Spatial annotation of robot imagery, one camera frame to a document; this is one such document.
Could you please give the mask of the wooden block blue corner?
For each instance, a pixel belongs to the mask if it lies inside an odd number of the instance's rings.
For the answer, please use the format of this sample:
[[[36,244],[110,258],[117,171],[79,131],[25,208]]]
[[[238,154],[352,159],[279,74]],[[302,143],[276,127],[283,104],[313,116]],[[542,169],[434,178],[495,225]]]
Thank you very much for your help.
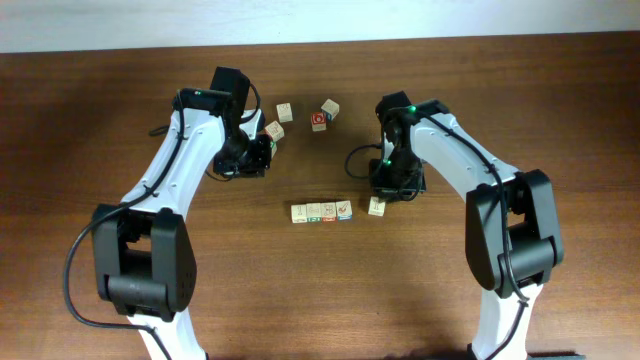
[[[306,223],[307,206],[305,204],[294,204],[291,206],[291,219],[294,224]]]

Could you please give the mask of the wooden block blue edge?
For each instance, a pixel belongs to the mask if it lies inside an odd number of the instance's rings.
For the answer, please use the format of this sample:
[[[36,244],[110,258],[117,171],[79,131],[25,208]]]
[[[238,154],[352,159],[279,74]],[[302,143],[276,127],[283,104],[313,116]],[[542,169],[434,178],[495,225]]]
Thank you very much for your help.
[[[368,214],[382,217],[385,213],[386,202],[377,196],[372,196],[369,201]]]

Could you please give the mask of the wooden block red corner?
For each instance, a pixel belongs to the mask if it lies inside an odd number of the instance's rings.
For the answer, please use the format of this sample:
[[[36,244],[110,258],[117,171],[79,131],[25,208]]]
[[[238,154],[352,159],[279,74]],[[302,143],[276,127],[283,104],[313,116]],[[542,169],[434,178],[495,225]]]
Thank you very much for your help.
[[[321,218],[323,222],[334,222],[337,220],[337,208],[335,202],[321,203]]]

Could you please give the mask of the wooden block green front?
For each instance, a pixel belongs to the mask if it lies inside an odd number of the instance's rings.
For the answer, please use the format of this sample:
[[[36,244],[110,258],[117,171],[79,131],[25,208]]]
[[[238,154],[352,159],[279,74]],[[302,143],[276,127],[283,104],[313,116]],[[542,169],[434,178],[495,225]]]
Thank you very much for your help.
[[[320,203],[307,203],[306,204],[306,215],[308,222],[321,222],[322,221],[322,211]]]

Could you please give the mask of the wooden block blue front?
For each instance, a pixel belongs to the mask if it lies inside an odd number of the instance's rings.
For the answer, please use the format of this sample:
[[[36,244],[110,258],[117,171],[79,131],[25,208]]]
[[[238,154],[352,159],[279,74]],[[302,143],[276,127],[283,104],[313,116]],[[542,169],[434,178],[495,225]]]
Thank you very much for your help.
[[[353,217],[352,205],[349,200],[337,201],[335,205],[339,221],[350,220]]]

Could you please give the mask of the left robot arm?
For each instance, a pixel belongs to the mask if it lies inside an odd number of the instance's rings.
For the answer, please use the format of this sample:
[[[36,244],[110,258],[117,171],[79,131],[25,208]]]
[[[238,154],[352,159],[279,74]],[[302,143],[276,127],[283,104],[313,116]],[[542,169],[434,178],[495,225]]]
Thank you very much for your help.
[[[89,225],[99,297],[127,318],[154,359],[205,359],[188,306],[197,264],[186,218],[207,172],[221,181],[269,169],[261,109],[246,109],[254,84],[216,69],[207,89],[183,88],[166,137],[140,181],[117,205],[99,205]]]

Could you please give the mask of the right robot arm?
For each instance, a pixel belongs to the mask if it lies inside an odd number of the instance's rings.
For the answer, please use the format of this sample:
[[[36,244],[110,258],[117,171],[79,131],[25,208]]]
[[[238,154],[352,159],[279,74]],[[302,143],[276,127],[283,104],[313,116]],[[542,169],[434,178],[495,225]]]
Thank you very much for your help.
[[[404,92],[382,97],[379,158],[369,179],[381,202],[425,192],[425,166],[464,200],[465,256],[482,289],[472,359],[526,359],[533,305],[564,259],[551,180],[522,172],[469,136],[439,100],[412,103]]]

